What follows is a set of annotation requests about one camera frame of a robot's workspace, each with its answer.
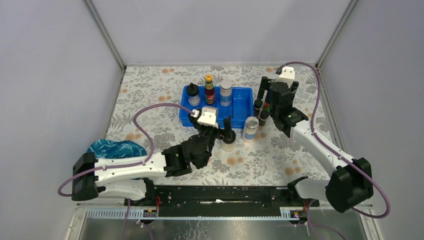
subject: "blue can label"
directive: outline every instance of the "blue can label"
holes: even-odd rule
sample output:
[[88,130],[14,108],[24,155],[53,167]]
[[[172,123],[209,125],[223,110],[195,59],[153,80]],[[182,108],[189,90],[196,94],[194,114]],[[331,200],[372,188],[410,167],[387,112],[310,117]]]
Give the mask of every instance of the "blue can label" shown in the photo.
[[245,139],[248,139],[248,140],[252,140],[252,139],[254,139],[256,137],[256,133],[255,134],[248,134],[248,133],[246,133],[245,135],[244,135],[244,138]]
[[222,102],[230,102],[231,101],[231,95],[229,95],[229,96],[219,96],[219,98],[220,98],[220,100],[222,101]]

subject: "blue tray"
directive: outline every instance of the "blue tray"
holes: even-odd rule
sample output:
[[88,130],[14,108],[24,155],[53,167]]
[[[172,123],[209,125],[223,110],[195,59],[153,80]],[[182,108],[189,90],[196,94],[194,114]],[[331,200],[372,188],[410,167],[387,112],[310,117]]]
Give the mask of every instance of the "blue tray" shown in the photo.
[[[187,95],[187,86],[184,86],[182,91],[181,105],[193,110],[201,109],[204,106],[218,108],[218,118],[220,128],[224,128],[224,119],[231,115],[231,127],[235,129],[243,129],[245,121],[248,117],[253,116],[253,92],[250,87],[233,87],[232,88],[232,101],[229,106],[222,106],[220,104],[220,87],[215,87],[215,102],[213,104],[206,104],[205,102],[205,87],[199,87],[200,104],[198,106],[191,106],[189,104],[189,96]],[[179,118],[184,127],[193,127],[189,120],[189,114],[184,111],[179,111]]]

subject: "yellow bottle cap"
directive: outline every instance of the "yellow bottle cap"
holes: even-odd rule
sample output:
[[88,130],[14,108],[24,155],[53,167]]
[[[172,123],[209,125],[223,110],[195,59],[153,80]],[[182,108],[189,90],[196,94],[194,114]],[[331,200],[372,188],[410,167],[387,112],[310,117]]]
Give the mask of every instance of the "yellow bottle cap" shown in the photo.
[[204,76],[204,79],[206,81],[210,82],[210,81],[212,81],[212,79],[214,79],[214,77],[212,75],[208,74],[208,75]]

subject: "white panel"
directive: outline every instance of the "white panel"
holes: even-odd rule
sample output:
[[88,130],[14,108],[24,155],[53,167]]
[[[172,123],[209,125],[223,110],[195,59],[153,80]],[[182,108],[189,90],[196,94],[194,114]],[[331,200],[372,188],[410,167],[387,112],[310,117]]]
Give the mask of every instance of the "white panel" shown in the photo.
[[0,56],[0,239],[63,239],[76,203],[57,188],[101,137],[120,69],[81,0],[2,1]]
[[128,65],[316,62],[349,0],[94,0]]
[[385,240],[423,238],[407,220],[424,214],[423,11],[422,0],[359,1],[322,68],[348,153],[370,161],[390,199]]

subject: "floral tablecloth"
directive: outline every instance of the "floral tablecloth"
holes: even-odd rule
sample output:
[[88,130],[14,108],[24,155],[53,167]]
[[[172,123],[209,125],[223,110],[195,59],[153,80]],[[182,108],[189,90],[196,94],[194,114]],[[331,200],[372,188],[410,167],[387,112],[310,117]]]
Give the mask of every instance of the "floral tablecloth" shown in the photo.
[[[294,65],[296,81],[300,83],[294,106],[309,117],[317,98],[316,78],[312,70]],[[185,85],[203,85],[203,77],[212,74],[214,84],[230,80],[234,86],[250,87],[253,99],[262,76],[274,78],[275,66],[129,66],[116,100],[106,139],[131,140],[150,151],[147,138],[132,123],[140,109],[156,103],[181,103]],[[193,127],[183,127],[179,109],[161,107],[140,115],[138,122],[154,141],[155,152],[185,141],[197,133]],[[330,137],[328,122],[321,105],[316,114],[316,127]],[[179,177],[151,178],[156,185],[239,185],[285,186],[301,176],[327,179],[322,166],[298,143],[287,138],[269,119],[256,134],[253,143],[244,143],[242,129],[235,129],[236,147],[232,152],[221,149],[217,140],[209,164],[193,173]]]

